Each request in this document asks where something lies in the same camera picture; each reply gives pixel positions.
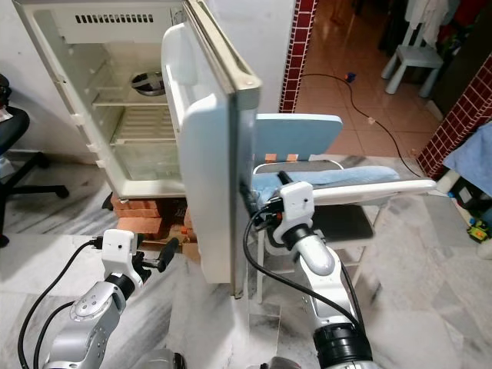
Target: black cable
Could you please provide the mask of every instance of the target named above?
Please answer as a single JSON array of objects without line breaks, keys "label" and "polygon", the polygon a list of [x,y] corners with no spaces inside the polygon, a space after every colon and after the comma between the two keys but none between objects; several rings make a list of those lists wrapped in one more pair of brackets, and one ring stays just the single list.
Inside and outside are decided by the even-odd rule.
[{"label": "black cable", "polygon": [[[345,81],[343,78],[339,78],[335,75],[326,75],[324,73],[308,73],[306,75],[302,75],[303,77],[309,77],[309,76],[312,76],[312,75],[318,75],[318,76],[321,76],[321,77],[329,77],[329,78],[333,78],[333,79],[336,79],[338,81],[342,81],[343,83],[345,83],[345,85],[348,87],[349,91],[351,92],[351,104],[352,106],[354,107],[354,109],[359,113],[359,114],[362,114],[364,117],[366,118],[371,118],[369,115],[367,115],[366,113],[364,113],[363,111],[359,110],[359,108],[357,106],[355,106],[355,103],[354,103],[354,92],[352,91],[352,86],[347,82]],[[414,171],[412,171],[412,169],[407,165],[407,163],[405,162],[405,160],[403,159],[403,156],[401,155],[401,152],[400,152],[400,148],[398,147],[398,143],[397,143],[397,140],[394,139],[393,135],[391,134],[391,132],[389,132],[387,130],[386,127],[384,127],[379,121],[377,121],[376,119],[374,119],[374,121],[377,123],[377,125],[379,125],[381,128],[383,128],[386,133],[388,133],[391,137],[391,139],[393,140],[393,143],[394,143],[394,147],[397,148],[397,152],[398,152],[398,156],[400,157],[400,160],[401,162],[403,163],[403,165],[405,167],[407,167],[407,169],[413,173],[414,175],[416,175],[417,177],[420,178],[420,175],[418,175],[417,173],[415,173]]]},{"label": "black cable", "polygon": [[244,255],[246,256],[246,259],[249,261],[249,263],[253,266],[253,268],[257,269],[258,271],[267,275],[268,277],[273,278],[276,281],[279,281],[283,284],[286,284],[287,286],[292,287],[292,288],[294,288],[294,289],[296,289],[296,290],[298,290],[304,294],[308,294],[309,296],[321,301],[322,303],[330,306],[331,308],[335,309],[336,311],[339,311],[340,314],[344,315],[354,325],[355,329],[359,332],[359,334],[362,337],[365,337],[367,339],[365,331],[362,328],[362,326],[359,324],[357,319],[351,313],[349,313],[344,308],[342,308],[342,306],[334,303],[332,300],[327,299],[325,296],[322,296],[322,295],[310,290],[309,288],[306,288],[305,286],[302,286],[302,285],[300,285],[294,281],[291,281],[290,279],[284,278],[281,275],[274,273],[273,271],[269,271],[268,269],[263,268],[261,265],[259,265],[256,262],[255,259],[253,259],[253,257],[251,256],[251,253],[249,252],[249,248],[248,248],[248,236],[249,236],[249,233],[251,231],[251,227],[252,227],[255,219],[257,218],[257,216],[260,215],[261,213],[265,212],[266,210],[267,210],[266,208],[263,208],[263,209],[257,211],[256,213],[254,213],[253,216],[248,221],[248,224],[246,225],[246,229],[244,230],[243,251],[244,251]]},{"label": "black cable", "polygon": [[39,334],[38,342],[36,343],[36,349],[34,350],[34,362],[33,362],[34,369],[39,369],[39,351],[41,351],[41,345],[43,343],[43,338],[45,337],[46,331],[48,330],[48,326],[50,325],[56,314],[58,314],[63,309],[72,306],[74,302],[75,301],[70,301],[67,302],[66,304],[63,304],[60,307],[57,307],[56,310],[53,311],[52,314],[48,317],[48,319],[46,319],[46,322],[43,325],[43,328],[41,329],[41,333]]},{"label": "black cable", "polygon": [[351,296],[352,296],[352,301],[354,302],[355,314],[357,315],[357,319],[359,320],[359,324],[361,325],[362,329],[365,332],[366,327],[364,325],[364,319],[362,318],[361,307],[359,306],[359,300],[357,299],[357,295],[355,294],[355,289],[354,289],[354,285],[352,284],[351,276],[348,275],[348,271],[347,271],[344,263],[342,263],[341,260],[340,260],[340,264],[341,264],[341,271],[344,274],[345,281],[347,282],[347,285],[348,285],[348,290],[350,291]]},{"label": "black cable", "polygon": [[21,331],[18,334],[18,341],[17,341],[17,354],[18,354],[18,360],[21,363],[21,368],[22,369],[29,369],[28,362],[25,359],[24,355],[24,336],[25,336],[25,331],[27,330],[29,321],[31,320],[32,315],[34,314],[34,311],[36,308],[39,306],[41,303],[42,299],[45,298],[45,296],[48,294],[49,291],[52,290],[52,288],[62,279],[63,275],[66,273],[68,270],[68,267],[70,267],[71,263],[75,260],[78,254],[86,248],[89,245],[95,244],[96,240],[90,240],[85,242],[82,246],[80,246],[74,254],[71,256],[70,260],[68,260],[68,263],[65,265],[65,267],[61,270],[60,274],[55,278],[55,280],[46,288],[42,294],[39,295],[38,299],[35,301],[35,303],[32,305],[31,310],[29,310],[28,314],[26,315],[24,319],[24,323],[22,323]]}]

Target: blue cloth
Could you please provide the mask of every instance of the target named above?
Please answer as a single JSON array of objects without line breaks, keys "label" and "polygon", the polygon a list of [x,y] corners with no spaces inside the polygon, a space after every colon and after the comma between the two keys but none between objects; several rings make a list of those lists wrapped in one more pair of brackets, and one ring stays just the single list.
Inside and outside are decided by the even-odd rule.
[{"label": "blue cloth", "polygon": [[444,159],[444,165],[492,196],[492,122],[479,127],[451,152]]},{"label": "blue cloth", "polygon": [[[367,166],[332,171],[293,171],[288,173],[293,181],[306,181],[317,186],[340,187],[364,185],[375,182],[397,181],[400,176],[388,167]],[[282,186],[277,173],[260,173],[253,176],[253,189],[260,204],[264,204]]]}]

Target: office chair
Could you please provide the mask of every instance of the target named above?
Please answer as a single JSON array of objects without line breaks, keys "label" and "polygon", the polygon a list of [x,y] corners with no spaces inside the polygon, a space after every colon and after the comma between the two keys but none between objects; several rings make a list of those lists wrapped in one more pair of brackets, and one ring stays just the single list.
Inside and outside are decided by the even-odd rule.
[{"label": "office chair", "polygon": [[[0,81],[2,85],[8,88],[8,81],[6,78],[0,75]],[[5,94],[2,99],[3,105],[6,105]],[[13,115],[12,118],[0,122],[0,156],[3,155],[22,135],[27,131],[29,127],[28,114],[18,108],[6,107],[6,110]],[[37,152],[31,159],[29,159],[18,171],[16,171],[5,182],[0,181],[0,248],[5,247],[8,244],[8,238],[3,235],[3,225],[5,220],[5,205],[7,197],[11,194],[41,194],[47,192],[54,192],[59,198],[67,198],[69,192],[65,186],[18,186],[17,183],[22,180],[27,173],[35,166],[40,168],[47,168],[49,166],[48,159],[41,153]]]}]

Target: refrigerator vent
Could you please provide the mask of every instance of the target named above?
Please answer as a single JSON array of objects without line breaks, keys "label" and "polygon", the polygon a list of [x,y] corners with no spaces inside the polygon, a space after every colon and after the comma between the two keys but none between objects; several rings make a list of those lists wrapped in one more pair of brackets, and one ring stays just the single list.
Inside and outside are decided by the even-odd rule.
[{"label": "refrigerator vent", "polygon": [[154,23],[152,14],[76,14],[78,24],[93,23]]}]

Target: red tile border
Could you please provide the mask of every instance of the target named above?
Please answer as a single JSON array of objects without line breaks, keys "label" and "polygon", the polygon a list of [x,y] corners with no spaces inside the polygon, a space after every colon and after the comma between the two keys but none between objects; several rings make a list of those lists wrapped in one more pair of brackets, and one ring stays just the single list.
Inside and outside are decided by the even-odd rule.
[{"label": "red tile border", "polygon": [[311,38],[317,1],[297,0],[295,4],[291,42],[285,62],[284,84],[278,109],[280,113],[293,113],[295,110],[298,91],[301,87],[301,76],[306,64],[306,53]]},{"label": "red tile border", "polygon": [[492,119],[492,53],[417,158],[424,172],[438,179],[443,160],[478,127]]}]

